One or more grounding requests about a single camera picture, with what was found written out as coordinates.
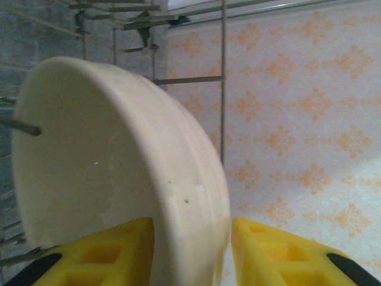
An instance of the black rubber tip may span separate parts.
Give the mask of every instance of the black rubber tip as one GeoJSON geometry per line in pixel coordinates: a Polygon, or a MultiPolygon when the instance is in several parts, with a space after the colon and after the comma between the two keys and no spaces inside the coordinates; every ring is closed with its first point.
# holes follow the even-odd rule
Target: black rubber tip
{"type": "Polygon", "coordinates": [[[53,253],[48,256],[41,257],[26,266],[19,274],[5,283],[4,286],[32,286],[61,258],[61,253],[53,253]]]}
{"type": "Polygon", "coordinates": [[[358,286],[381,286],[380,281],[371,276],[364,268],[352,259],[343,257],[336,253],[328,253],[327,257],[358,286]]]}

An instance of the ceramic bowl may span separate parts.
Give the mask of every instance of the ceramic bowl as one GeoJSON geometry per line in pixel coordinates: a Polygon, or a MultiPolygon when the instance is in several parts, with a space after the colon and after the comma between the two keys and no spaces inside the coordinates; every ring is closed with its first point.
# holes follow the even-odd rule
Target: ceramic bowl
{"type": "Polygon", "coordinates": [[[18,206],[31,247],[152,217],[151,285],[218,285],[230,228],[220,160],[196,120],[149,80],[57,57],[24,83],[13,134],[18,206]]]}

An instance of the yellow plastic object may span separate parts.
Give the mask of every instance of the yellow plastic object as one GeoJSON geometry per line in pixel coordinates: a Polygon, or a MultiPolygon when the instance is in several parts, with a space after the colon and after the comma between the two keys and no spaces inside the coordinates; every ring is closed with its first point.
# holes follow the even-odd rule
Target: yellow plastic object
{"type": "Polygon", "coordinates": [[[46,253],[63,256],[34,285],[148,286],[153,252],[152,219],[136,219],[46,253]]]}
{"type": "Polygon", "coordinates": [[[249,219],[233,219],[237,286],[356,286],[326,256],[342,252],[249,219]]]}

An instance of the patterned wall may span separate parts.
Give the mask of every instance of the patterned wall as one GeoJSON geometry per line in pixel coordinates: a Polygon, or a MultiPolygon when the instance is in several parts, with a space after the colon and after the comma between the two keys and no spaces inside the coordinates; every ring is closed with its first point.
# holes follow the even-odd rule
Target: patterned wall
{"type": "MultiPolygon", "coordinates": [[[[170,35],[168,77],[219,74],[220,31],[197,29],[170,35]]],[[[232,215],[339,248],[381,279],[381,2],[231,23],[227,41],[232,215]]],[[[219,90],[168,87],[217,149],[219,90]]]]}

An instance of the metal rod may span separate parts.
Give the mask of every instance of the metal rod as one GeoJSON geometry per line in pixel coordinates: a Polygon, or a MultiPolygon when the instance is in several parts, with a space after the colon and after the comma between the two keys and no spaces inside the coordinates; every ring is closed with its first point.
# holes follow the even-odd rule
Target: metal rod
{"type": "Polygon", "coordinates": [[[19,226],[21,226],[21,222],[18,221],[18,222],[14,222],[14,223],[11,223],[10,225],[7,225],[3,228],[3,231],[10,231],[14,228],[18,228],[19,226]]]}
{"type": "MultiPolygon", "coordinates": [[[[252,8],[252,9],[247,9],[245,11],[240,11],[240,12],[235,12],[233,14],[229,14],[227,16],[228,19],[231,18],[238,18],[238,17],[243,17],[243,16],[251,16],[251,15],[257,15],[257,14],[262,14],[262,13],[269,13],[269,12],[274,12],[274,11],[283,11],[283,10],[288,10],[291,8],[302,8],[302,7],[308,7],[312,5],[320,5],[320,4],[333,4],[334,2],[337,2],[338,4],[346,4],[346,3],[354,3],[354,2],[360,2],[363,0],[310,0],[310,1],[299,1],[299,2],[292,2],[292,3],[287,3],[287,4],[269,4],[269,6],[266,7],[259,7],[259,8],[252,8]]],[[[265,1],[246,1],[246,2],[241,2],[237,4],[228,4],[227,9],[231,8],[240,8],[240,7],[245,7],[245,6],[250,6],[250,5],[256,5],[256,4],[262,4],[262,3],[267,3],[267,2],[273,2],[273,0],[265,0],[265,1]]],[[[200,14],[206,14],[206,13],[212,13],[212,12],[217,12],[220,11],[220,7],[211,7],[211,8],[206,8],[206,9],[200,9],[200,10],[195,10],[195,11],[189,11],[189,12],[183,12],[179,13],[179,15],[187,15],[187,16],[193,16],[193,15],[200,15],[200,14]]],[[[188,25],[195,25],[195,24],[204,24],[204,23],[209,23],[213,21],[218,21],[221,20],[220,16],[211,16],[209,19],[200,19],[200,20],[195,20],[191,21],[189,23],[186,23],[184,25],[178,25],[178,26],[170,26],[170,29],[175,29],[175,28],[180,28],[182,26],[188,26],[188,25]]]]}
{"type": "MultiPolygon", "coordinates": [[[[151,5],[155,4],[155,0],[151,0],[151,5]]],[[[151,43],[155,43],[155,30],[152,28],[151,43]]],[[[151,49],[151,66],[152,66],[152,80],[156,79],[156,49],[151,49]]]]}
{"type": "Polygon", "coordinates": [[[88,49],[86,46],[86,32],[82,32],[82,49],[83,49],[83,59],[88,59],[88,49]]]}
{"type": "Polygon", "coordinates": [[[24,237],[24,232],[22,232],[18,235],[15,235],[14,237],[11,237],[8,240],[0,241],[0,249],[18,243],[20,240],[24,239],[24,237]]]}
{"type": "Polygon", "coordinates": [[[220,155],[221,162],[224,165],[225,159],[225,95],[226,95],[226,19],[227,5],[226,0],[222,1],[222,21],[221,21],[221,137],[220,137],[220,155]]]}
{"type": "Polygon", "coordinates": [[[124,3],[124,4],[145,4],[145,0],[88,0],[90,3],[124,3]]]}
{"type": "Polygon", "coordinates": [[[10,257],[10,258],[6,258],[6,259],[1,259],[0,260],[0,268],[4,267],[4,266],[11,266],[11,265],[15,265],[18,263],[38,259],[43,254],[47,253],[48,251],[52,250],[55,247],[57,247],[57,246],[46,248],[46,249],[37,248],[37,249],[34,249],[34,250],[32,250],[26,254],[10,257]]]}
{"type": "Polygon", "coordinates": [[[168,21],[125,24],[122,30],[123,31],[136,30],[136,29],[150,28],[150,27],[155,27],[155,26],[162,26],[162,25],[167,25],[167,24],[168,24],[168,21]]]}
{"type": "MultiPolygon", "coordinates": [[[[1,227],[3,226],[3,222],[4,222],[3,217],[0,214],[0,224],[1,224],[1,227]]],[[[4,232],[4,228],[3,228],[3,230],[0,231],[0,241],[3,241],[4,239],[5,239],[5,232],[4,232]]],[[[0,256],[3,257],[3,255],[4,255],[4,252],[2,251],[0,253],[0,256]]],[[[0,268],[0,284],[1,285],[5,284],[3,268],[0,268]]]]}
{"type": "Polygon", "coordinates": [[[113,7],[108,9],[109,12],[143,12],[143,11],[160,11],[160,5],[153,6],[127,6],[127,7],[113,7]]]}
{"type": "MultiPolygon", "coordinates": [[[[90,20],[107,20],[112,19],[112,14],[100,14],[100,15],[89,15],[86,14],[86,18],[90,20]]],[[[148,22],[148,21],[160,21],[160,20],[175,20],[177,18],[176,15],[164,15],[164,16],[149,16],[149,17],[119,17],[117,15],[114,16],[115,20],[120,21],[128,21],[128,22],[148,22]]]]}
{"type": "Polygon", "coordinates": [[[0,62],[0,67],[7,70],[21,70],[23,72],[29,72],[33,68],[28,66],[22,66],[21,64],[5,63],[3,61],[0,62]]]}
{"type": "Polygon", "coordinates": [[[181,79],[155,79],[153,83],[156,85],[175,85],[178,83],[219,82],[222,79],[223,76],[184,77],[181,79]]]}
{"type": "MultiPolygon", "coordinates": [[[[79,34],[79,33],[76,33],[76,32],[73,32],[71,30],[68,30],[66,28],[63,28],[63,27],[60,27],[60,26],[57,26],[57,25],[54,25],[48,21],[45,21],[45,20],[42,20],[40,18],[37,18],[37,17],[34,17],[32,15],[28,15],[28,14],[25,14],[23,12],[19,12],[18,10],[16,9],[13,9],[13,8],[10,8],[8,6],[5,6],[5,5],[2,5],[0,4],[0,8],[1,9],[4,9],[4,10],[7,10],[8,12],[14,14],[14,15],[18,15],[20,17],[23,17],[23,18],[26,18],[26,19],[29,19],[29,20],[32,20],[32,21],[35,21],[39,24],[42,24],[46,27],[50,27],[54,30],[57,30],[57,31],[60,31],[60,32],[63,32],[65,34],[68,34],[68,35],[71,35],[71,36],[74,36],[74,37],[78,37],[78,38],[82,38],[82,35],[79,34]]],[[[93,43],[97,43],[98,45],[100,46],[104,46],[106,48],[109,48],[109,49],[112,49],[112,46],[106,44],[106,43],[102,43],[100,40],[98,40],[97,38],[94,38],[93,36],[87,36],[87,41],[89,42],[93,42],[93,43]]]]}
{"type": "Polygon", "coordinates": [[[113,15],[112,14],[100,14],[100,15],[89,15],[85,14],[85,17],[90,19],[90,20],[105,20],[105,19],[112,19],[113,15]]]}
{"type": "Polygon", "coordinates": [[[7,155],[5,155],[5,156],[2,156],[2,157],[0,158],[0,160],[6,159],[6,158],[11,157],[11,156],[12,156],[12,153],[9,153],[9,154],[7,154],[7,155]]]}
{"type": "Polygon", "coordinates": [[[0,111],[5,111],[5,110],[14,110],[15,107],[11,105],[0,105],[0,111]]]}
{"type": "MultiPolygon", "coordinates": [[[[112,13],[112,20],[113,23],[115,23],[114,13],[112,13]]],[[[118,53],[117,53],[117,28],[113,27],[113,64],[114,66],[117,65],[118,62],[118,53]]]]}
{"type": "MultiPolygon", "coordinates": [[[[71,6],[72,4],[70,3],[70,1],[67,1],[67,0],[58,0],[68,6],[71,6]]],[[[91,3],[87,3],[89,4],[89,7],[88,8],[92,8],[92,9],[96,9],[96,10],[99,10],[99,11],[103,11],[103,12],[108,12],[107,8],[104,8],[102,5],[96,5],[96,4],[91,4],[91,3]]]]}
{"type": "Polygon", "coordinates": [[[141,52],[144,48],[135,48],[135,49],[122,49],[121,52],[141,52]]]}
{"type": "Polygon", "coordinates": [[[17,119],[0,117],[0,125],[23,131],[31,136],[39,136],[42,133],[40,127],[23,123],[17,119]]]}
{"type": "Polygon", "coordinates": [[[90,3],[78,3],[78,4],[69,5],[69,9],[71,10],[81,10],[81,9],[88,9],[88,8],[92,8],[92,5],[90,3]]]}
{"type": "Polygon", "coordinates": [[[6,103],[8,105],[15,105],[17,103],[17,100],[10,97],[0,97],[0,103],[6,103]]]}

